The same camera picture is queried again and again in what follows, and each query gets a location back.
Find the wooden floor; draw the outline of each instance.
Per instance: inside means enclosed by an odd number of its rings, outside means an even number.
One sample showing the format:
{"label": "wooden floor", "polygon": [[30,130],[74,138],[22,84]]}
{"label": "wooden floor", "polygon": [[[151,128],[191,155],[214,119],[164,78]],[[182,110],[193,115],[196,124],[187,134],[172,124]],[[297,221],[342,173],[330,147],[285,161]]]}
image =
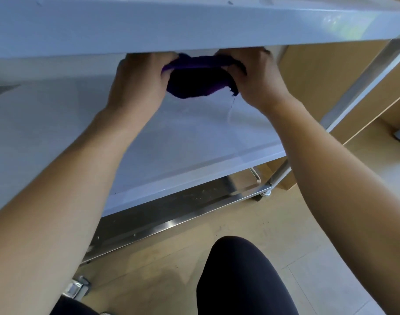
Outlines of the wooden floor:
{"label": "wooden floor", "polygon": [[[348,148],[400,193],[400,143],[375,122]],[[93,285],[83,302],[98,312],[196,314],[195,290],[209,250],[242,236],[272,262],[302,315],[380,315],[309,212],[297,188],[276,189],[105,255],[77,270]]]}

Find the forearm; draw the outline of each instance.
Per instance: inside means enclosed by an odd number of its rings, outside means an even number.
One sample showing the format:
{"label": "forearm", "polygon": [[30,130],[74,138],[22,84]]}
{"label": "forearm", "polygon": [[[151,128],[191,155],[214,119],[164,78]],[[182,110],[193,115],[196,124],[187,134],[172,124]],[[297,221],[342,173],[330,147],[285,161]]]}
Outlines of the forearm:
{"label": "forearm", "polygon": [[320,226],[377,302],[399,313],[400,197],[294,98],[265,114]]}
{"label": "forearm", "polygon": [[139,130],[116,129],[98,115],[0,211],[0,314],[50,312],[87,250]]}

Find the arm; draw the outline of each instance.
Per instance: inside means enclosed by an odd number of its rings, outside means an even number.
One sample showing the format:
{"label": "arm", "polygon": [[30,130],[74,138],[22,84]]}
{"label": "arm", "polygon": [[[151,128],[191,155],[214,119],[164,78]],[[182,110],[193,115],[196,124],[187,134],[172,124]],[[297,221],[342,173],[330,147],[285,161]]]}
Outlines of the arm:
{"label": "arm", "polygon": [[121,158],[161,105],[175,53],[122,60],[107,107],[0,210],[0,314],[48,314],[82,261]]}
{"label": "arm", "polygon": [[242,97],[279,134],[299,189],[344,261],[387,314],[400,314],[400,196],[289,94],[264,48],[223,50]]}

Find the hand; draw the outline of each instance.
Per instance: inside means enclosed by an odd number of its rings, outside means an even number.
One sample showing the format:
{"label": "hand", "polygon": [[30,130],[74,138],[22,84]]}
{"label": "hand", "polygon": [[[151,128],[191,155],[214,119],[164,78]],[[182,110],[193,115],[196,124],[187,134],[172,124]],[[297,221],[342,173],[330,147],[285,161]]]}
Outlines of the hand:
{"label": "hand", "polygon": [[262,113],[278,102],[292,98],[271,52],[264,47],[220,49],[217,54],[230,55],[245,65],[247,75],[235,65],[229,66],[227,71],[235,80],[242,98]]}
{"label": "hand", "polygon": [[147,123],[162,103],[172,71],[161,73],[162,68],[177,57],[175,52],[127,54],[117,68],[107,114],[114,121]]}

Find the black pants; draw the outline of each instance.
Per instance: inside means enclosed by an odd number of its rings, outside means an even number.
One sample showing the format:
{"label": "black pants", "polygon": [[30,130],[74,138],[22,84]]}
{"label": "black pants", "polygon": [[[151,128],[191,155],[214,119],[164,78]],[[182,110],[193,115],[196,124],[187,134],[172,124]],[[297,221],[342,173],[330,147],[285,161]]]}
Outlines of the black pants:
{"label": "black pants", "polygon": [[[251,242],[224,236],[212,247],[197,284],[199,315],[298,315],[276,270]],[[91,308],[60,298],[51,315],[96,315]]]}

